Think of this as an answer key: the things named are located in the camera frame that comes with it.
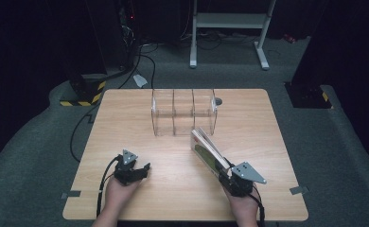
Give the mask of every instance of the wooden table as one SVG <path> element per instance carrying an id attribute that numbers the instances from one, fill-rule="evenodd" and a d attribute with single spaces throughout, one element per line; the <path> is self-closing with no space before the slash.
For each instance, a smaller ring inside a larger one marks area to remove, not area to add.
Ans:
<path id="1" fill-rule="evenodd" d="M 214 91 L 222 105 L 211 139 L 233 164 L 248 161 L 267 180 L 257 185 L 266 220 L 307 219 L 303 196 L 290 193 L 299 184 L 266 91 Z M 139 156 L 135 168 L 151 163 L 151 170 L 121 219 L 234 220 L 220 183 L 191 150 L 189 136 L 154 136 L 151 97 L 146 89 L 105 92 L 71 188 L 80 196 L 67 199 L 66 219 L 96 218 L 102 174 L 126 148 Z"/>

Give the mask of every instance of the clear acrylic box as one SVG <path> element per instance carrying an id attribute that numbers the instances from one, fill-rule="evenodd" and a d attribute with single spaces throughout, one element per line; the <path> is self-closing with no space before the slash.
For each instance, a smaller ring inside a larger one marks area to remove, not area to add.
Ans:
<path id="1" fill-rule="evenodd" d="M 217 104 L 213 89 L 153 89 L 152 126 L 155 136 L 190 135 L 201 127 L 214 134 Z"/>

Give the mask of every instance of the metal stand leg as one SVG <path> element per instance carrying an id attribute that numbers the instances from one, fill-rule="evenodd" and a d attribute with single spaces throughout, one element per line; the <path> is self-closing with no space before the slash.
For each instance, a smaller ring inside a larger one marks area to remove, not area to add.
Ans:
<path id="1" fill-rule="evenodd" d="M 197 67 L 197 0 L 194 0 L 193 29 L 190 49 L 190 68 Z"/>
<path id="2" fill-rule="evenodd" d="M 258 42 L 255 42 L 255 50 L 257 51 L 257 55 L 258 55 L 258 58 L 260 60 L 261 67 L 263 70 L 270 69 L 267 58 L 265 58 L 264 51 L 262 50 L 262 45 L 264 44 L 264 40 L 265 40 L 265 36 L 267 35 L 268 27 L 270 26 L 270 21 L 272 18 L 272 12 L 275 6 L 275 2 L 276 0 L 271 1 L 270 6 L 268 8 L 267 16 L 265 17 L 265 20 L 264 20 L 264 25 L 261 30 L 260 40 Z"/>

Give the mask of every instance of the human hand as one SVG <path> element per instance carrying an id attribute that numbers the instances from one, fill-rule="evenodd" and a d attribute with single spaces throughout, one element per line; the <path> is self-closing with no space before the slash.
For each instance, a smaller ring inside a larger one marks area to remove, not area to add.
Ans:
<path id="1" fill-rule="evenodd" d="M 104 208 L 93 223 L 93 227 L 115 227 L 120 212 L 130 200 L 140 183 L 141 180 L 125 186 L 117 178 L 112 176 L 107 184 Z"/>
<path id="2" fill-rule="evenodd" d="M 232 209 L 232 214 L 235 216 L 237 225 L 239 227 L 256 227 L 257 226 L 257 210 L 258 204 L 249 196 L 245 197 L 234 197 L 230 192 L 223 187 L 223 191 L 228 198 L 229 204 Z M 260 200 L 258 193 L 254 189 L 252 196 Z"/>
<path id="3" fill-rule="evenodd" d="M 112 176 L 108 181 L 105 192 L 104 209 L 114 210 L 116 213 L 120 213 L 140 183 L 141 180 L 125 186 L 117 178 Z"/>

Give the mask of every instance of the black cable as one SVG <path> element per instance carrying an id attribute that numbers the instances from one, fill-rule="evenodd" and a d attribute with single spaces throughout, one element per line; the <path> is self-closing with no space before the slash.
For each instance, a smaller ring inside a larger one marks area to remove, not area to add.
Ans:
<path id="1" fill-rule="evenodd" d="M 181 35 L 181 39 L 183 38 L 184 34 L 186 33 L 187 31 L 187 27 L 188 27 L 188 24 L 190 22 L 190 14 L 191 14 L 191 3 L 190 3 L 190 0 L 188 0 L 188 13 L 187 13 L 187 21 L 185 23 L 185 27 L 184 27 L 184 32 L 182 33 Z"/>
<path id="2" fill-rule="evenodd" d="M 262 205 L 262 199 L 261 196 L 257 190 L 257 188 L 255 186 L 253 186 L 253 189 L 255 190 L 255 192 L 257 193 L 259 199 L 257 199 L 255 196 L 253 196 L 252 194 L 247 194 L 250 198 L 252 198 L 257 204 L 258 204 L 258 208 L 260 210 L 260 221 L 259 221 L 259 227 L 265 227 L 265 208 Z"/>
<path id="3" fill-rule="evenodd" d="M 140 70 L 138 70 L 138 68 L 137 68 L 137 69 L 135 69 L 135 72 L 136 72 L 138 75 L 142 75 L 142 73 L 140 72 Z"/>
<path id="4" fill-rule="evenodd" d="M 205 41 L 205 42 L 218 42 L 215 46 L 211 47 L 211 48 L 206 48 L 206 47 L 202 47 L 199 42 L 197 42 L 197 47 L 202 49 L 202 50 L 213 50 L 213 49 L 216 49 L 218 48 L 221 44 L 222 44 L 222 39 L 220 38 L 220 35 L 216 34 L 217 36 L 217 39 L 211 39 L 209 36 L 208 36 L 208 40 L 206 39 L 200 39 L 200 41 Z"/>
<path id="5" fill-rule="evenodd" d="M 86 79 L 87 82 L 104 82 L 106 80 L 109 80 L 109 79 L 115 79 L 115 78 L 118 78 L 120 76 L 123 76 L 127 73 L 129 73 L 129 71 L 132 69 L 132 67 L 128 67 L 126 68 L 124 71 L 122 72 L 118 72 L 118 73 L 115 73 L 115 74 L 112 74 L 106 78 L 101 78 L 101 79 Z"/>
<path id="6" fill-rule="evenodd" d="M 112 177 L 114 174 L 112 173 L 111 175 L 109 175 L 107 178 L 105 178 L 105 181 L 104 181 L 104 185 L 105 185 L 105 183 L 107 182 L 107 180 L 110 178 L 110 177 Z"/>
<path id="7" fill-rule="evenodd" d="M 108 164 L 107 168 L 105 169 L 104 175 L 102 176 L 101 184 L 99 185 L 98 200 L 97 200 L 97 217 L 101 213 L 101 202 L 102 202 L 102 193 L 104 190 L 104 184 L 107 181 L 107 179 L 110 178 L 112 175 L 110 175 L 107 179 L 105 179 L 105 177 L 108 173 L 109 168 L 114 163 L 114 161 L 117 161 L 117 157 L 114 157 L 113 160 Z"/>
<path id="8" fill-rule="evenodd" d="M 240 38 L 242 40 L 240 40 L 240 41 L 225 41 L 225 39 L 229 39 L 229 38 Z M 254 36 L 250 40 L 247 40 L 248 38 L 251 38 L 251 36 L 244 36 L 244 37 L 225 37 L 225 38 L 222 38 L 222 43 L 223 44 L 246 44 L 246 43 L 255 41 L 255 39 L 258 38 L 258 36 Z"/>
<path id="9" fill-rule="evenodd" d="M 133 73 L 134 73 L 134 71 L 137 69 L 137 66 L 138 66 L 138 64 L 139 64 L 139 62 L 140 62 L 140 53 L 141 53 L 141 48 L 142 48 L 142 46 L 140 46 L 140 48 L 138 48 L 138 58 L 137 58 L 137 63 L 136 63 L 136 65 L 133 67 L 133 69 L 132 69 L 132 71 L 131 71 L 131 73 L 129 74 L 129 76 L 126 78 L 126 80 L 117 88 L 117 89 L 121 89 L 128 81 L 129 81 L 129 79 L 132 77 L 132 75 L 133 75 Z"/>
<path id="10" fill-rule="evenodd" d="M 72 132 L 72 135 L 70 136 L 70 153 L 72 154 L 72 156 L 73 156 L 73 158 L 76 160 L 76 161 L 78 161 L 78 163 L 80 162 L 80 159 L 78 158 L 78 157 L 76 157 L 76 155 L 75 155 L 75 153 L 73 152 L 73 138 L 74 138 L 74 136 L 75 136 L 75 133 L 76 133 L 76 130 L 78 129 L 78 127 L 79 127 L 79 125 L 80 125 L 80 123 L 81 123 L 81 121 L 83 121 L 83 119 L 86 117 L 86 116 L 88 116 L 89 118 L 88 118 L 88 123 L 89 124 L 93 124 L 94 123 L 94 120 L 92 119 L 92 117 L 93 117 L 93 115 L 92 114 L 90 114 L 90 112 L 91 111 L 93 111 L 96 107 L 98 107 L 99 106 L 99 103 L 96 105 L 96 106 L 94 106 L 93 108 L 91 108 L 91 110 L 90 111 L 88 111 L 81 119 L 80 119 L 80 121 L 78 122 L 78 124 L 76 124 L 76 127 L 73 129 L 73 132 Z"/>
<path id="11" fill-rule="evenodd" d="M 151 75 L 151 89 L 154 89 L 155 61 L 152 58 L 150 58 L 149 56 L 146 56 L 146 55 L 140 55 L 140 57 L 144 57 L 144 58 L 149 59 L 153 64 L 152 75 Z"/>

